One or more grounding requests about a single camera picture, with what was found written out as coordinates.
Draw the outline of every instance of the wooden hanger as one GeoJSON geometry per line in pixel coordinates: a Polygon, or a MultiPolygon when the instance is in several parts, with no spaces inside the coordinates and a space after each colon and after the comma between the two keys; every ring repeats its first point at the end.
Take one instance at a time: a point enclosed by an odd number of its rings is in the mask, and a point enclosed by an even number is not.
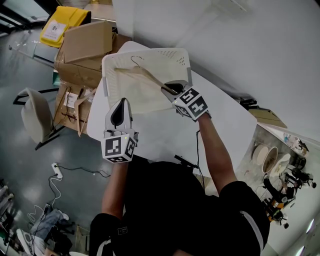
{"type": "Polygon", "coordinates": [[[118,68],[118,67],[116,67],[114,69],[114,71],[120,72],[120,73],[123,73],[123,74],[143,75],[146,78],[148,78],[149,80],[151,80],[154,83],[156,83],[158,86],[166,88],[167,91],[169,91],[172,95],[177,95],[177,93],[174,90],[170,89],[164,83],[160,82],[153,74],[151,74],[148,70],[146,70],[142,66],[137,65],[137,66],[134,66],[133,68],[118,68]]]}
{"type": "MultiPolygon", "coordinates": [[[[77,99],[75,102],[74,102],[74,109],[75,109],[75,118],[76,118],[76,129],[78,131],[78,135],[79,137],[81,136],[81,133],[82,133],[82,129],[84,127],[82,127],[81,131],[80,131],[80,117],[79,117],[79,105],[81,103],[83,103],[86,99],[88,99],[91,95],[93,95],[95,92],[96,92],[97,88],[96,89],[93,89],[92,92],[90,92],[87,96],[85,96],[84,98],[80,98],[80,99],[77,99]]],[[[89,115],[89,112],[90,110],[88,111],[88,114],[84,120],[84,125],[86,124],[86,120],[88,118],[88,115],[89,115]]]]}

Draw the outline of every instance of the black t-shirt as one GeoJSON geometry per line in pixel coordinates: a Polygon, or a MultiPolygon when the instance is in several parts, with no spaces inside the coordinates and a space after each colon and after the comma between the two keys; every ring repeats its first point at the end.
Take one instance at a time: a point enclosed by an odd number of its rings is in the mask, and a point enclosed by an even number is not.
{"type": "Polygon", "coordinates": [[[219,197],[206,196],[192,170],[180,164],[129,164],[122,220],[101,213],[91,223],[89,256],[260,255],[270,223],[246,183],[226,185],[219,197]]]}

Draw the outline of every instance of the white table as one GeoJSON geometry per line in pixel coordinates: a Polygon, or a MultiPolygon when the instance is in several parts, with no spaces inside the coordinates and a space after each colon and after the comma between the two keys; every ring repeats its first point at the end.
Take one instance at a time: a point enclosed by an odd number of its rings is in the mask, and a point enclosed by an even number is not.
{"type": "MultiPolygon", "coordinates": [[[[143,51],[147,47],[136,42],[126,42],[119,53],[143,51]]],[[[212,122],[228,150],[233,168],[244,157],[257,126],[257,120],[235,100],[195,72],[192,83],[197,86],[212,116],[212,122]]],[[[87,134],[98,141],[104,137],[105,117],[109,111],[108,98],[104,96],[102,81],[94,96],[87,124],[87,134]]],[[[199,125],[182,117],[174,109],[133,114],[132,128],[139,132],[134,154],[153,161],[179,163],[175,155],[197,164],[196,131],[199,125]]],[[[199,165],[202,174],[210,177],[204,145],[199,134],[199,165]]]]}

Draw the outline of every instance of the white cable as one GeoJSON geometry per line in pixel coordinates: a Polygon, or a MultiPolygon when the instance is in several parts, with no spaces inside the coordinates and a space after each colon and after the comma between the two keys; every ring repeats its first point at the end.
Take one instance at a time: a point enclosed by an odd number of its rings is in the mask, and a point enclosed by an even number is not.
{"type": "Polygon", "coordinates": [[[41,208],[40,206],[38,206],[38,205],[34,205],[33,207],[34,207],[34,213],[28,213],[27,216],[28,216],[29,220],[30,220],[32,223],[35,223],[35,222],[36,222],[36,219],[35,219],[35,217],[33,217],[33,215],[36,215],[36,213],[37,213],[36,207],[40,208],[43,212],[44,212],[44,209],[42,209],[42,208],[41,208]]]}
{"type": "Polygon", "coordinates": [[[60,193],[60,195],[59,195],[58,197],[56,197],[56,198],[53,200],[53,203],[52,203],[52,209],[54,209],[55,201],[61,197],[61,192],[60,192],[60,190],[57,188],[57,186],[53,183],[53,181],[52,181],[52,180],[57,180],[57,181],[59,181],[59,182],[60,182],[60,181],[62,180],[62,178],[60,178],[60,179],[58,179],[58,178],[51,178],[51,179],[50,179],[50,181],[51,181],[52,185],[54,185],[55,189],[56,189],[56,190],[58,190],[58,192],[60,193]]]}

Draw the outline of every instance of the white chair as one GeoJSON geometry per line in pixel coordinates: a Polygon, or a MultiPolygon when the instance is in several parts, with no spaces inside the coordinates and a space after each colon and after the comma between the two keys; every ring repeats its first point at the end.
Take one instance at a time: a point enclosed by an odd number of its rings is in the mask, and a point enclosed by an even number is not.
{"type": "Polygon", "coordinates": [[[59,134],[55,137],[53,136],[64,128],[64,126],[62,126],[56,129],[49,104],[41,95],[58,90],[59,88],[36,91],[30,88],[25,88],[19,92],[18,96],[13,101],[14,105],[23,105],[21,110],[22,121],[28,134],[35,143],[38,143],[35,150],[38,150],[43,145],[57,138],[59,134]],[[19,101],[19,99],[28,96],[29,99],[26,102],[19,101]]]}

